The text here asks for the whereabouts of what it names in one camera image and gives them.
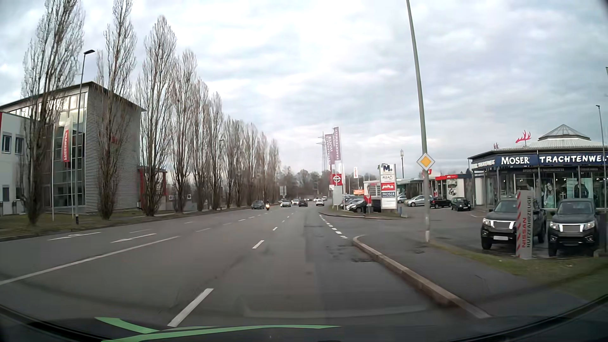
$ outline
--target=asphalt road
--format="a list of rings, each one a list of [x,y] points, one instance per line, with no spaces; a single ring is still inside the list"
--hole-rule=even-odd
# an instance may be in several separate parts
[[[246,209],[2,242],[0,305],[45,321],[102,316],[170,327],[467,319],[352,246],[377,229],[372,220],[319,209]]]

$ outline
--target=sky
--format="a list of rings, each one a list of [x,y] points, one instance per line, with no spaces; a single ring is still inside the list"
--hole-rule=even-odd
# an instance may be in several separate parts
[[[84,50],[103,49],[112,0],[83,0]],[[411,0],[434,170],[567,124],[600,141],[608,112],[608,11],[596,0]],[[0,103],[21,98],[22,60],[43,0],[0,0]],[[417,176],[420,112],[405,1],[135,0],[138,63],[159,15],[189,48],[224,114],[278,140],[283,166],[320,171],[340,127],[346,170]],[[85,81],[96,74],[95,59]]]

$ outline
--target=moser trachtenwelt sign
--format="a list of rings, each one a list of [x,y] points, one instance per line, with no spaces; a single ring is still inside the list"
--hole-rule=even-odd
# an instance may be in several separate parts
[[[493,159],[474,162],[471,170],[487,167],[528,167],[528,166],[564,166],[564,165],[601,165],[602,153],[546,153],[540,155],[496,156]]]

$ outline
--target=storefront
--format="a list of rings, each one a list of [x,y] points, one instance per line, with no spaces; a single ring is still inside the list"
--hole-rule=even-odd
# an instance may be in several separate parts
[[[470,157],[476,205],[494,206],[533,190],[543,209],[556,208],[565,198],[592,198],[604,208],[604,150],[601,142],[561,125],[538,141],[499,148]]]

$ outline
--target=road sign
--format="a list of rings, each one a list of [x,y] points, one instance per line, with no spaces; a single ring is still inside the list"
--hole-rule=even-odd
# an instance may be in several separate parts
[[[428,153],[424,153],[416,162],[426,171],[435,164],[435,160],[433,160]]]

